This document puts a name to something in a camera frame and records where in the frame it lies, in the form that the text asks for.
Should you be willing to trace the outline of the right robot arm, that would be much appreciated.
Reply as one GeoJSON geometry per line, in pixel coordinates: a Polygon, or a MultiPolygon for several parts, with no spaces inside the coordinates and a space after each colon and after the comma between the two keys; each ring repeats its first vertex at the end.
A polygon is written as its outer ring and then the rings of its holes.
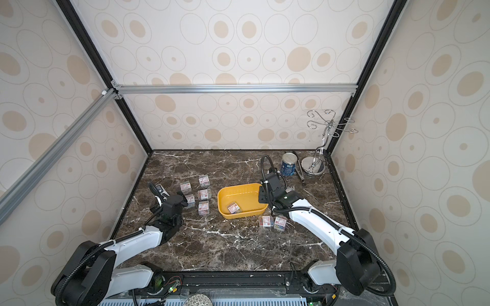
{"type": "Polygon", "coordinates": [[[381,297],[391,297],[396,291],[396,280],[388,264],[379,255],[373,237],[364,229],[352,228],[331,219],[317,210],[296,191],[286,190],[285,177],[268,156],[260,159],[262,185],[259,197],[269,205],[275,216],[282,216],[308,229],[335,255],[334,260],[314,261],[302,270],[300,280],[307,291],[316,291],[322,285],[340,285],[359,296],[364,291],[381,297]]]}

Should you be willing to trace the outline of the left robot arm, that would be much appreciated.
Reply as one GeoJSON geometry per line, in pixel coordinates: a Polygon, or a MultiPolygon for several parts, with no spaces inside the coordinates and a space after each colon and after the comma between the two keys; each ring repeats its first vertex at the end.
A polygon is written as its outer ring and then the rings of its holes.
{"type": "Polygon", "coordinates": [[[125,291],[142,289],[157,295],[164,290],[165,278],[156,265],[120,267],[136,255],[167,243],[182,226],[186,197],[177,194],[156,199],[152,217],[136,232],[99,244],[88,240],[76,248],[51,286],[56,305],[98,305],[125,291]]]}

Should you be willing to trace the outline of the yellow plastic storage tray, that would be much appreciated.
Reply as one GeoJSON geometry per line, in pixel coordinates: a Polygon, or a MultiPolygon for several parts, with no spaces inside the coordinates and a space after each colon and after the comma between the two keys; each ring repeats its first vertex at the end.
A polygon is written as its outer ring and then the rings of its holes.
{"type": "Polygon", "coordinates": [[[225,219],[247,218],[261,215],[268,208],[265,199],[260,198],[258,183],[224,187],[218,192],[218,210],[225,219]],[[240,212],[231,213],[229,206],[236,203],[240,212]]]}

